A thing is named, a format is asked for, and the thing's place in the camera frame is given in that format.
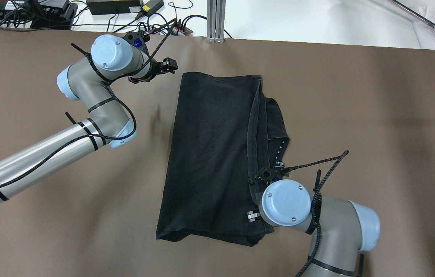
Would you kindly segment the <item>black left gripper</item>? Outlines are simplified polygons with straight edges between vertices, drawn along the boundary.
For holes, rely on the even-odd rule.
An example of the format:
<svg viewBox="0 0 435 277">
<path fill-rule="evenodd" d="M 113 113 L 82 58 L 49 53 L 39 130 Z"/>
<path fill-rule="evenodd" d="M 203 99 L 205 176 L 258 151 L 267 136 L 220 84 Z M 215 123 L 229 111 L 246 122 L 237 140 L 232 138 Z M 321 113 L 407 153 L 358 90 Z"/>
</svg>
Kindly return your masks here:
<svg viewBox="0 0 435 277">
<path fill-rule="evenodd" d="M 146 32 L 129 32 L 124 35 L 124 40 L 129 42 L 142 53 L 142 65 L 133 73 L 126 74 L 128 81 L 137 84 L 140 82 L 150 82 L 159 74 L 174 74 L 178 70 L 178 64 L 173 58 L 164 58 L 158 62 L 154 56 L 161 49 L 169 34 L 166 34 L 161 42 L 157 45 L 153 53 L 149 53 L 146 42 L 150 40 L 150 34 Z"/>
</svg>

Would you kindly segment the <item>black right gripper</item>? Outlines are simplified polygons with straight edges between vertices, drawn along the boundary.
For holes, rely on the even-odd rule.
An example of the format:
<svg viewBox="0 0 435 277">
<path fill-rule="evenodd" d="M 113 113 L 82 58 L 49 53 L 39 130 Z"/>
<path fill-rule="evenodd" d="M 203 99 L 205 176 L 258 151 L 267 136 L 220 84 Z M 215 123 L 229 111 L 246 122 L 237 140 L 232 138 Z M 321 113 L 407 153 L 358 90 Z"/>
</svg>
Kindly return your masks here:
<svg viewBox="0 0 435 277">
<path fill-rule="evenodd" d="M 289 173 L 285 172 L 284 167 L 262 168 L 248 175 L 250 195 L 253 203 L 256 205 L 255 209 L 247 212 L 247 220 L 249 223 L 260 220 L 268 224 L 273 223 L 272 219 L 261 210 L 261 200 L 265 190 L 270 184 L 284 179 L 284 176 L 289 176 Z"/>
</svg>

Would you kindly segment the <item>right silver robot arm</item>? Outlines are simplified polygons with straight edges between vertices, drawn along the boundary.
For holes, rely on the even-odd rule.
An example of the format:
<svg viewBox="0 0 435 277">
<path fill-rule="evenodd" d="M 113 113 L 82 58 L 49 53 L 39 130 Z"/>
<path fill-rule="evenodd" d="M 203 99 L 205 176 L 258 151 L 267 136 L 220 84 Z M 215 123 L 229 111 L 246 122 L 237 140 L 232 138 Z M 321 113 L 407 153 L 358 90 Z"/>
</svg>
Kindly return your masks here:
<svg viewBox="0 0 435 277">
<path fill-rule="evenodd" d="M 262 168 L 249 175 L 257 211 L 249 222 L 263 220 L 311 235 L 311 246 L 299 277 L 360 277 L 364 252 L 376 247 L 381 233 L 378 214 L 351 200 L 321 194 L 318 170 L 311 192 L 285 176 L 291 168 Z"/>
</svg>

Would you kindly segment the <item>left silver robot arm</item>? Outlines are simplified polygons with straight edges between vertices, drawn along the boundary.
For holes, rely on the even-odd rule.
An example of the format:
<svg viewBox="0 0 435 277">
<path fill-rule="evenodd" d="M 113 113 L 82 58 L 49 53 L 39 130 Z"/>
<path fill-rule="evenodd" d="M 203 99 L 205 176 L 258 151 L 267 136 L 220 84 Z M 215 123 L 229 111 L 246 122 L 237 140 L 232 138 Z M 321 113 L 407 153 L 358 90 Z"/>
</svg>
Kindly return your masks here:
<svg viewBox="0 0 435 277">
<path fill-rule="evenodd" d="M 103 146 L 115 149 L 137 135 L 133 112 L 115 96 L 111 84 L 122 78 L 149 82 L 178 70 L 173 58 L 158 62 L 148 52 L 148 39 L 143 31 L 123 37 L 103 34 L 89 52 L 77 48 L 83 58 L 59 73 L 56 82 L 65 97 L 83 103 L 89 117 L 71 120 L 64 130 L 0 160 L 0 204 Z"/>
</svg>

